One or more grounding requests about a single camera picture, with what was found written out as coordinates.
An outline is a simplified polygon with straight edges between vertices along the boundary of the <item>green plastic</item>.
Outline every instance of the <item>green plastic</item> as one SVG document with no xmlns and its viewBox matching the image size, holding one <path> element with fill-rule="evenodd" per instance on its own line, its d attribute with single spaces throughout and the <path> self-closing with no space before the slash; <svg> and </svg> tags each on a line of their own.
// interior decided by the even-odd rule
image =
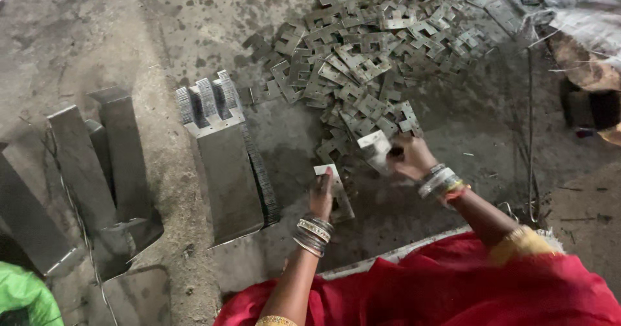
<svg viewBox="0 0 621 326">
<path fill-rule="evenodd" d="M 31 326 L 64 326 L 45 283 L 24 268 L 0 262 L 0 314 L 26 308 Z"/>
</svg>

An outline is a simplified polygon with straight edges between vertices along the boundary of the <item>red sari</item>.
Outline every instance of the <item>red sari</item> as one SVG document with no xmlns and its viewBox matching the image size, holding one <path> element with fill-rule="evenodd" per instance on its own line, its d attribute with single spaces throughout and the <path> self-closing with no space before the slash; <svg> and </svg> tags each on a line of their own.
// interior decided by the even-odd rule
<svg viewBox="0 0 621 326">
<path fill-rule="evenodd" d="M 546 253 L 487 263 L 473 233 L 411 252 L 399 264 L 377 259 L 366 273 L 315 277 L 308 326 L 621 325 L 621 307 L 604 280 L 577 256 Z M 253 326 L 275 280 L 250 286 L 214 326 Z"/>
</svg>

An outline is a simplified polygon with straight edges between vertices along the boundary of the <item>red fabric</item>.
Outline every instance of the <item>red fabric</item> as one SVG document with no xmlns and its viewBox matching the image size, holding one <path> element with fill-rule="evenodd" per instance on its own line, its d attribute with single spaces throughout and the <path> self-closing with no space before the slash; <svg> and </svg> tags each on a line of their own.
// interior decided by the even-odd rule
<svg viewBox="0 0 621 326">
<path fill-rule="evenodd" d="M 315 277 L 306 325 L 617 325 L 621 308 L 604 280 L 576 256 L 536 255 L 486 264 L 472 233 L 414 251 L 395 265 L 377 259 L 367 273 Z M 250 286 L 214 326 L 253 326 L 275 280 Z"/>
</svg>

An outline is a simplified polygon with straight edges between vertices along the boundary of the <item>dirty floor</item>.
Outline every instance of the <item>dirty floor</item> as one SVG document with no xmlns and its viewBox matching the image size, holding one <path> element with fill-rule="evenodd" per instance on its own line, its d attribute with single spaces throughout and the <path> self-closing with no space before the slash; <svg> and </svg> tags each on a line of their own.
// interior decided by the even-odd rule
<svg viewBox="0 0 621 326">
<path fill-rule="evenodd" d="M 319 164 L 314 150 L 323 133 L 321 111 L 301 104 L 279 99 L 246 109 L 250 131 L 284 205 L 284 217 L 258 234 L 207 250 L 209 209 L 200 198 L 175 88 L 213 78 L 222 69 L 231 73 L 238 87 L 265 79 L 262 66 L 250 60 L 251 51 L 243 49 L 242 42 L 255 32 L 273 39 L 284 22 L 298 21 L 314 5 L 315 0 L 9 0 L 0 9 L 0 137 L 11 136 L 26 122 L 43 134 L 43 112 L 60 101 L 75 103 L 84 118 L 96 118 L 96 105 L 86 93 L 113 85 L 132 92 L 149 186 L 166 230 L 132 269 L 157 265 L 167 271 L 168 312 L 174 325 L 211 324 L 222 296 L 278 274 L 293 247 L 289 239 L 293 223 L 305 212 L 307 184 L 313 178 L 312 167 Z M 413 87 L 406 97 L 437 158 L 492 203 L 509 202 L 519 210 L 528 195 L 528 58 L 497 26 L 494 29 L 489 21 L 482 25 L 489 26 L 497 48 L 463 87 L 432 79 Z M 562 76 L 548 71 L 555 66 L 545 46 L 535 46 L 532 56 L 534 170 L 544 195 L 618 160 L 621 149 L 599 138 L 577 139 L 565 128 L 558 98 Z M 614 217 L 599 210 L 616 203 L 615 173 L 606 174 L 607 185 L 596 187 L 607 187 L 607 192 L 586 197 L 591 185 L 584 186 L 588 192 L 555 190 L 557 206 L 550 223 L 573 215 Z M 599 178 L 593 177 L 584 179 L 595 184 Z M 337 228 L 321 261 L 322 271 L 463 224 L 455 212 L 418 200 L 414 188 L 399 179 L 361 171 L 352 175 L 351 182 L 357 193 L 351 199 L 356 219 Z M 594 207 L 564 213 L 576 208 L 577 197 Z M 598 202 L 601 199 L 610 203 Z M 560 209 L 563 201 L 567 205 Z M 59 225 L 80 245 L 79 233 L 70 230 L 74 219 L 64 214 Z M 599 225 L 610 223 L 558 223 L 553 224 L 555 232 L 565 242 L 569 235 L 570 250 L 572 245 L 578 253 L 584 250 L 578 246 L 598 247 L 587 267 L 613 275 L 615 262 L 603 255 L 608 246 L 600 242 L 603 239 L 589 240 Z M 611 229 L 607 235 L 615 233 Z M 605 243 L 616 245 L 616 240 Z M 94 320 L 101 295 L 93 287 L 88 260 L 74 274 L 49 284 L 67 325 Z M 108 317 L 98 312 L 97 317 L 104 319 L 97 320 Z"/>
</svg>

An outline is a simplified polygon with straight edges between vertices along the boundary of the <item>hand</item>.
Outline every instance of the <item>hand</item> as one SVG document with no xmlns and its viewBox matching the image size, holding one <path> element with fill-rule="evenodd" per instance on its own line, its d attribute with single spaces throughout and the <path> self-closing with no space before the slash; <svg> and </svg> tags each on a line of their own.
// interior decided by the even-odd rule
<svg viewBox="0 0 621 326">
<path fill-rule="evenodd" d="M 395 171 L 414 180 L 422 179 L 438 164 L 425 141 L 411 135 L 399 135 L 392 141 L 403 154 L 388 153 L 386 161 Z"/>
<path fill-rule="evenodd" d="M 310 187 L 311 213 L 326 222 L 330 221 L 332 212 L 332 179 L 332 168 L 327 168 L 325 174 L 317 176 Z"/>
</svg>

